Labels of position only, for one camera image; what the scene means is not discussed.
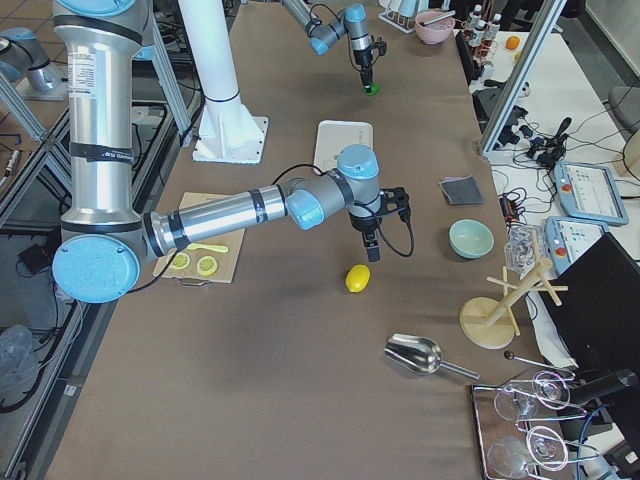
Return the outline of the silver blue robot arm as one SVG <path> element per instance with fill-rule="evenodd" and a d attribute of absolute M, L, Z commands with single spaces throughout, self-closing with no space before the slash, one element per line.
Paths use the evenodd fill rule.
<path fill-rule="evenodd" d="M 354 68 L 359 72 L 365 94 L 374 94 L 377 85 L 373 81 L 374 40 L 369 34 L 365 7 L 360 4 L 348 5 L 324 23 L 304 1 L 281 1 L 281 4 L 305 31 L 314 52 L 321 56 L 327 53 L 339 40 L 347 37 L 350 42 Z"/>
<path fill-rule="evenodd" d="M 346 36 L 366 91 L 375 90 L 372 51 L 362 4 L 323 24 L 304 1 L 281 1 L 322 55 Z M 206 99 L 194 160 L 256 164 L 268 119 L 242 103 L 222 1 L 178 1 Z M 62 244 L 53 275 L 72 298 L 107 303 L 134 292 L 148 261 L 215 235 L 291 217 L 308 230 L 347 209 L 370 261 L 379 260 L 382 213 L 379 167 L 370 147 L 352 145 L 337 167 L 315 179 L 252 189 L 166 215 L 132 206 L 132 60 L 149 50 L 151 1 L 54 1 L 54 30 L 68 53 L 72 205 L 61 218 Z"/>

